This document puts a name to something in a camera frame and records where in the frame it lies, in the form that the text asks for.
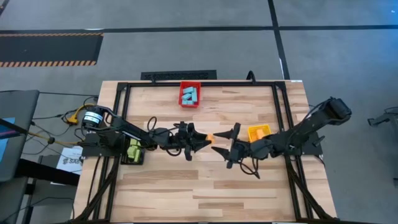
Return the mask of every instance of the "black mat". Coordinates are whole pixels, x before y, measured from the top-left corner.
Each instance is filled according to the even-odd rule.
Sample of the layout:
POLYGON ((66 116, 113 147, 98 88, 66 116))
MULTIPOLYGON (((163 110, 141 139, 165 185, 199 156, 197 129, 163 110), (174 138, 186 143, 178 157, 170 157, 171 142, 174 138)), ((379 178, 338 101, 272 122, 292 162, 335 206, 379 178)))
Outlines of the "black mat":
POLYGON ((216 80, 217 70, 141 72, 141 80, 216 80))
POLYGON ((0 67, 95 65, 101 33, 0 34, 0 67))

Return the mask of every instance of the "black metal frame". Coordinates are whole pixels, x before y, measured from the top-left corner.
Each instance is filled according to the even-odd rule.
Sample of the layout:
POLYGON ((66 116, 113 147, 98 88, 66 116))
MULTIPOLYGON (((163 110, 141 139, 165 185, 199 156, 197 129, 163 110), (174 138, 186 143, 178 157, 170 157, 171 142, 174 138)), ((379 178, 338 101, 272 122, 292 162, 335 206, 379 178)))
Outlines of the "black metal frame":
MULTIPOLYGON (((202 86, 268 86, 272 88, 272 94, 274 97, 274 103, 275 103, 275 110, 276 110, 276 115, 278 119, 278 125, 279 125, 279 131, 284 131, 284 123, 283 123, 283 117, 282 117, 282 111, 279 103, 279 96, 278 96, 278 90, 282 92, 282 99, 285 105, 285 110, 287 114, 287 121, 289 124, 289 128, 293 127, 293 119, 292 119, 292 113, 290 110, 290 105, 289 105, 289 99, 287 96, 287 89, 284 81, 275 81, 275 82, 258 82, 256 81, 256 78, 254 74, 250 71, 247 78, 249 81, 241 81, 241 82, 202 82, 202 86)), ((147 82, 147 83, 125 83, 125 82, 119 82, 117 91, 116 91, 116 96, 115 96, 115 101, 114 101, 114 106, 113 106, 113 111, 115 113, 118 113, 118 108, 119 108, 119 101, 121 98, 121 93, 123 90, 126 91, 125 97, 124 97, 124 103, 123 103, 123 110, 121 113, 121 116, 126 119, 127 116, 127 107, 129 103, 129 98, 131 95, 131 88, 133 87, 165 87, 165 86, 180 86, 180 82, 147 82)), ((321 218, 321 220, 327 221, 327 222, 335 222, 337 219, 332 218, 329 216, 322 208, 317 204, 316 200, 312 197, 311 193, 307 189, 306 181, 305 181, 305 175, 304 175, 304 170, 303 170, 303 164, 301 161, 300 156, 295 156, 296 160, 296 166, 298 170, 298 174, 296 171, 294 171, 292 161, 290 159, 290 156, 285 155, 285 164, 286 164, 286 169, 287 169, 287 174, 288 174, 288 180, 289 180, 289 187, 290 187, 290 193, 292 196, 292 203, 293 203, 293 208, 294 208, 294 214, 295 214, 295 219, 297 222, 319 222, 320 220, 314 220, 313 219, 313 214, 312 214, 312 209, 317 213, 317 215, 321 218), (307 218, 302 218, 301 213, 300 213, 300 205, 299 205, 299 200, 297 198, 297 191, 295 188, 295 185, 299 187, 299 189, 303 193, 304 201, 305 201, 305 210, 307 213, 307 218)), ((114 158, 114 162, 119 163, 119 157, 114 158)), ((112 212, 112 206, 113 206, 113 198, 114 198, 114 191, 115 191, 115 186, 116 186, 116 179, 117 175, 113 177, 113 180, 109 183, 104 185, 104 181, 106 179, 106 173, 108 170, 108 163, 109 163, 109 158, 105 157, 104 162, 103 162, 103 168, 101 170, 101 176, 100 176, 100 183, 101 187, 109 188, 109 195, 108 195, 108 201, 106 205, 106 214, 104 219, 98 219, 99 217, 99 210, 100 210, 100 203, 101 199, 97 203, 95 207, 95 212, 93 215, 93 220, 98 220, 101 222, 110 222, 111 219, 111 212, 112 212)), ((115 171, 117 173, 118 171, 118 166, 113 166, 115 167, 115 171)))

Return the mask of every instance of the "black stand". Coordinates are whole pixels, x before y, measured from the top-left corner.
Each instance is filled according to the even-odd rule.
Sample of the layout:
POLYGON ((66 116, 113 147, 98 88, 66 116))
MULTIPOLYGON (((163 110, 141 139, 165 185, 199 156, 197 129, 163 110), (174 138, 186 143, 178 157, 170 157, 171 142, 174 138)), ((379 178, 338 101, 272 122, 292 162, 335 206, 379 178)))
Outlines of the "black stand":
POLYGON ((19 159, 16 176, 26 176, 72 186, 78 185, 80 177, 78 174, 38 164, 26 159, 19 159))

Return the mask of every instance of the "orange bin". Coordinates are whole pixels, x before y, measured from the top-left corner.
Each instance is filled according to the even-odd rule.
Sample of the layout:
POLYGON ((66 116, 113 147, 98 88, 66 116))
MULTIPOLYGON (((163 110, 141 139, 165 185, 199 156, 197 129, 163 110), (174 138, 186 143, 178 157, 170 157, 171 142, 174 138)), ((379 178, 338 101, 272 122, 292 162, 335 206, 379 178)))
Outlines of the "orange bin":
POLYGON ((262 139, 262 137, 267 136, 271 133, 271 129, 268 124, 251 126, 248 128, 249 142, 257 141, 262 139))

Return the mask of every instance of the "gray floor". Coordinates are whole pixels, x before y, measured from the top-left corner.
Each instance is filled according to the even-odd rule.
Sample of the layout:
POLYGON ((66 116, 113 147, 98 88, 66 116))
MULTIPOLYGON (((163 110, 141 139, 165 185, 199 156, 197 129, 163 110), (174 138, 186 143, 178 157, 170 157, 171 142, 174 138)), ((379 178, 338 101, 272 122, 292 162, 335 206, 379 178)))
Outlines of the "gray floor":
MULTIPOLYGON (((342 26, 398 23, 398 3, 371 0, 279 0, 281 26, 342 26)), ((10 0, 0 29, 90 29, 174 26, 269 26, 267 1, 260 0, 10 0)), ((291 79, 303 80, 311 104, 329 96, 353 110, 349 122, 320 131, 333 200, 344 220, 396 223, 397 141, 389 124, 366 119, 398 106, 398 30, 282 31, 291 79)), ((219 79, 281 79, 272 31, 105 34, 94 67, 0 68, 0 90, 39 89, 97 94, 103 80, 138 80, 141 72, 217 69, 219 79)), ((36 116, 75 108, 84 97, 41 95, 36 116)), ((41 121, 59 133, 60 121, 41 121)), ((63 140, 75 140, 70 131, 63 140)), ((30 142, 27 152, 38 151, 30 142)), ((61 222, 70 205, 43 206, 32 223, 61 222)))

